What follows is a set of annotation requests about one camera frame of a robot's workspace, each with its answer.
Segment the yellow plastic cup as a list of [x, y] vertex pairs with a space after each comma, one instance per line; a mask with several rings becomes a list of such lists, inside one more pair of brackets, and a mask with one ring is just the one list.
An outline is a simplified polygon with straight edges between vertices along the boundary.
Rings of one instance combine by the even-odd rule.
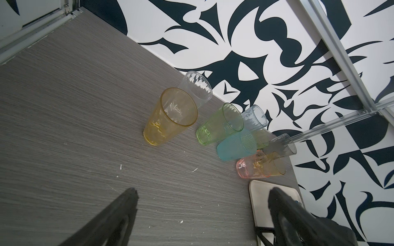
[[266, 160], [262, 162], [262, 170], [265, 177], [281, 176], [286, 173], [285, 163], [277, 152], [272, 152], [265, 156]]

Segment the beige plastic tray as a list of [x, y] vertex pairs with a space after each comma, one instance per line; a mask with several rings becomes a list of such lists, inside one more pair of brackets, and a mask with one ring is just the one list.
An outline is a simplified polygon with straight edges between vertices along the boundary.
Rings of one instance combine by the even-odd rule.
[[249, 195], [254, 225], [257, 227], [274, 227], [268, 208], [269, 192], [273, 188], [280, 188], [293, 200], [297, 201], [302, 207], [304, 207], [301, 196], [296, 189], [265, 181], [252, 180], [249, 183]]

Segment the pink plastic cup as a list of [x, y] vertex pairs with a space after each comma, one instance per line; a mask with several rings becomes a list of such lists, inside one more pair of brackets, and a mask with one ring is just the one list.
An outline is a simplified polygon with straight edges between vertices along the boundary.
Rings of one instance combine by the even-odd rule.
[[256, 154], [237, 161], [236, 170], [241, 178], [258, 179], [271, 176], [268, 169], [269, 159], [263, 151], [258, 150]]

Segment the tall green plastic cup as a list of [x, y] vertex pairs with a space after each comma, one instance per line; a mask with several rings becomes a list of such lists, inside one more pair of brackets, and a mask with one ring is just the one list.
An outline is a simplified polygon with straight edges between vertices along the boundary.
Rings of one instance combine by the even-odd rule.
[[243, 128], [244, 121], [239, 110], [233, 104], [225, 103], [197, 129], [196, 137], [201, 145], [206, 146], [239, 133]]

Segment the teal frosted plastic cup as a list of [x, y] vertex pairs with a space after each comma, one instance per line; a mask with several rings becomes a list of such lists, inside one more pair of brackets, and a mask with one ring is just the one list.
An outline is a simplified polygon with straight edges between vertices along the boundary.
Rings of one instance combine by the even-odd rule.
[[251, 131], [247, 129], [229, 136], [216, 148], [219, 159], [223, 161], [241, 159], [255, 154], [256, 151], [256, 140], [253, 137]]

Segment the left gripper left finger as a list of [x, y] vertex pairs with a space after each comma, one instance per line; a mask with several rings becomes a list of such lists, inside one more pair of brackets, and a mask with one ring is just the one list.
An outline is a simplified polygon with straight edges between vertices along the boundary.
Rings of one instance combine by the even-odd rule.
[[137, 214], [139, 196], [135, 188], [126, 189], [91, 221], [61, 246], [126, 246]]

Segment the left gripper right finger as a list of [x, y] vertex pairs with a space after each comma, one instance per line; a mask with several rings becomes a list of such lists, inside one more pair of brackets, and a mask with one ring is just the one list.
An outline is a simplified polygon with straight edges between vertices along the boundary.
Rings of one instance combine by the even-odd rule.
[[356, 246], [355, 233], [331, 219], [316, 218], [279, 188], [268, 197], [275, 246]]

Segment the blue clear plastic cup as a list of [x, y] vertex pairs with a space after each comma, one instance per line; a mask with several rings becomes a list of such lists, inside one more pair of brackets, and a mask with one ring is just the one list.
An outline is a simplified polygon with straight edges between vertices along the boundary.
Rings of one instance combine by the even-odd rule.
[[268, 119], [258, 105], [252, 105], [242, 114], [244, 129], [249, 131], [259, 130], [268, 126]]

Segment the grey smoked plastic cup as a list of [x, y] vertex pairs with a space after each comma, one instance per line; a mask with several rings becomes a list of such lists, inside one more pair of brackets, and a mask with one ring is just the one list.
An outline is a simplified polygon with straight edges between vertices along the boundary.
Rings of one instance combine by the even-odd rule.
[[281, 157], [297, 154], [297, 148], [292, 138], [287, 133], [270, 140], [268, 146], [264, 147], [262, 150], [266, 155], [276, 152]]

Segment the small green plastic cup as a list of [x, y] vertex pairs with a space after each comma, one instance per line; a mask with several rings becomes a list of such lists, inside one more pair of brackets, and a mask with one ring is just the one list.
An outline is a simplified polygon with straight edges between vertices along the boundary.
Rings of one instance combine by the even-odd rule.
[[271, 132], [267, 131], [266, 129], [258, 129], [252, 131], [252, 136], [255, 139], [257, 149], [263, 149], [269, 145], [269, 142], [276, 138], [274, 134]]

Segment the amber plastic cup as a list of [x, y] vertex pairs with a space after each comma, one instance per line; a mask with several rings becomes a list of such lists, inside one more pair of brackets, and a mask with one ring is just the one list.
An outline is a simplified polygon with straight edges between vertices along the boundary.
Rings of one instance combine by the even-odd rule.
[[161, 145], [174, 138], [198, 119], [198, 108], [192, 97], [182, 89], [164, 90], [143, 131], [145, 140]]

